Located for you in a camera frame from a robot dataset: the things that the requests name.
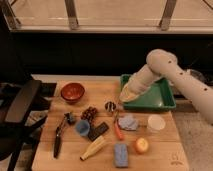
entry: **black handle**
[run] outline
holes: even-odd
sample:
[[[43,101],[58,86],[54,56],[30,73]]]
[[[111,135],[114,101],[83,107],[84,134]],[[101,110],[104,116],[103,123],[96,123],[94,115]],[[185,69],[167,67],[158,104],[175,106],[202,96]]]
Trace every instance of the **black handle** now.
[[[54,144],[54,158],[58,157],[58,153],[60,151],[60,147],[61,147],[61,137],[56,136],[55,144]]]

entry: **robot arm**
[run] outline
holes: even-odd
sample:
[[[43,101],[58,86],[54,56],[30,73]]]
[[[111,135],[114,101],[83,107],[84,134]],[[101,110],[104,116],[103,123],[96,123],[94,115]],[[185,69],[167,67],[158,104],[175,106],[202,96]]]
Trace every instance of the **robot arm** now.
[[[147,64],[134,73],[124,86],[120,100],[128,102],[145,93],[153,82],[165,77],[192,102],[193,106],[213,123],[213,90],[195,79],[177,65],[172,53],[156,49],[147,55]]]

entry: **red handle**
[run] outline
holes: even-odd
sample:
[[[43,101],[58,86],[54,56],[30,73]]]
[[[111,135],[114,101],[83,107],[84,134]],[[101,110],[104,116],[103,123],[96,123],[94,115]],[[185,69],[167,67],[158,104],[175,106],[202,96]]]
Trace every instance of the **red handle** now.
[[[117,121],[114,123],[114,126],[115,126],[115,134],[117,135],[118,139],[119,140],[124,140],[124,135],[121,132]]]

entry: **wooden bowl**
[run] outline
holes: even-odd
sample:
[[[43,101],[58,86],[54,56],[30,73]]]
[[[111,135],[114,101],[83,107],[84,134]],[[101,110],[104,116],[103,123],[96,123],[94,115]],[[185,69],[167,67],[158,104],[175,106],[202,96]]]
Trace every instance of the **wooden bowl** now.
[[[85,89],[80,83],[69,83],[61,89],[61,97],[69,104],[78,102]]]

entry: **wooden cutting board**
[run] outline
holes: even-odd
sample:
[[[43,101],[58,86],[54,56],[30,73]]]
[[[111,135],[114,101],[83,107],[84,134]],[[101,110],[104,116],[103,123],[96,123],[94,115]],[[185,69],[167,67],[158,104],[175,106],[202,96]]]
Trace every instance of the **wooden cutting board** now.
[[[185,171],[189,170],[187,159],[181,144],[180,137],[172,118],[171,112],[131,112],[122,109],[117,105],[120,115],[133,113],[139,120],[140,127],[137,131],[123,131],[125,140],[118,141],[113,129],[113,118],[108,116],[104,105],[107,101],[114,101],[118,104],[120,93],[119,81],[77,81],[85,87],[85,94],[82,99],[74,104],[67,104],[60,96],[61,88],[68,82],[59,82],[52,100],[48,118],[42,131],[41,141],[35,154],[33,171],[114,171],[119,170],[114,165],[113,147],[115,143],[125,143],[128,146],[129,167],[125,170],[131,171]],[[89,106],[96,107],[99,111],[94,124],[99,125],[106,122],[109,130],[103,134],[107,145],[96,155],[81,161],[79,157],[84,153],[91,143],[82,138],[74,129],[74,126],[67,126],[62,134],[62,147],[58,159],[53,158],[53,144],[55,129],[61,122],[63,114],[72,111],[80,119],[83,110]],[[146,130],[147,118],[150,114],[160,114],[166,121],[164,130],[153,134]],[[138,155],[133,142],[145,137],[150,143],[150,149],[143,155]]]

